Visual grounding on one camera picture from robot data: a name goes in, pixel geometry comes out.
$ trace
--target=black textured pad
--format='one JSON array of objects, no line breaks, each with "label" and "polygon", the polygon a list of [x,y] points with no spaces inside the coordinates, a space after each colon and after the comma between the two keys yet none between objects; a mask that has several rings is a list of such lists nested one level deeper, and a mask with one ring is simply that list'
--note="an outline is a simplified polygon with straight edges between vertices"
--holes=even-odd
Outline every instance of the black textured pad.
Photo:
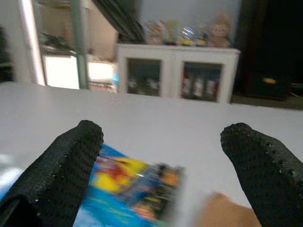
[{"label": "black textured pad", "polygon": [[23,207],[33,209],[38,226],[72,226],[102,143],[102,129],[90,121],[81,121],[57,137],[1,201],[0,226],[3,214],[20,199]]},{"label": "black textured pad", "polygon": [[250,204],[263,227],[303,227],[303,164],[279,140],[244,123],[221,133]]}]

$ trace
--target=white table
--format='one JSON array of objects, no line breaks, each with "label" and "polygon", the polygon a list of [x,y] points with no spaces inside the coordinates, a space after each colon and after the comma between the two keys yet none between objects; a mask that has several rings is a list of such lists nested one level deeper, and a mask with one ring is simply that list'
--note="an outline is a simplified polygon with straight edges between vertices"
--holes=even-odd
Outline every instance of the white table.
[{"label": "white table", "polygon": [[245,122],[281,140],[303,160],[302,111],[0,84],[0,153],[14,155],[22,168],[82,119],[99,124],[105,143],[131,157],[186,168],[175,226],[190,226],[213,191],[250,206],[221,149],[224,127]]}]

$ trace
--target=floor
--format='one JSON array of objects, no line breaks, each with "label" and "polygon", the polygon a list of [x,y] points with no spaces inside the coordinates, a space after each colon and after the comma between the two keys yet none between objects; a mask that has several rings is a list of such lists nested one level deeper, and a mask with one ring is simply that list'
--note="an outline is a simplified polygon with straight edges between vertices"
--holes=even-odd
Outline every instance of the floor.
[{"label": "floor", "polygon": [[232,103],[254,105],[254,106],[266,106],[282,109],[294,109],[303,110],[303,98],[290,96],[285,101],[245,97],[240,94],[232,95]]}]

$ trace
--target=white cabinet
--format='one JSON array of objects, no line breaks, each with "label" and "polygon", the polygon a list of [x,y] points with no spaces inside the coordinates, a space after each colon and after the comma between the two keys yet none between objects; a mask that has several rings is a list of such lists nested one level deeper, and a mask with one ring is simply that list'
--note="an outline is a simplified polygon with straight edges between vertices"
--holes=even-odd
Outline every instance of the white cabinet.
[{"label": "white cabinet", "polygon": [[119,91],[229,103],[240,51],[118,45]]}]

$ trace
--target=white table surface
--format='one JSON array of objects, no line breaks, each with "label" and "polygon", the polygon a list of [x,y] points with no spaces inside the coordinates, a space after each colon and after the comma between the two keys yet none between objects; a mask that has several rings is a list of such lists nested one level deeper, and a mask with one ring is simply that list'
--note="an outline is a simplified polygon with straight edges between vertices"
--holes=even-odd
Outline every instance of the white table surface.
[{"label": "white table surface", "polygon": [[303,111],[0,84],[0,153],[12,154],[21,168],[83,119],[100,125],[105,143],[131,157],[186,168],[175,226],[191,226],[214,191],[250,206],[221,149],[224,127],[245,122],[281,140],[303,160]]}]

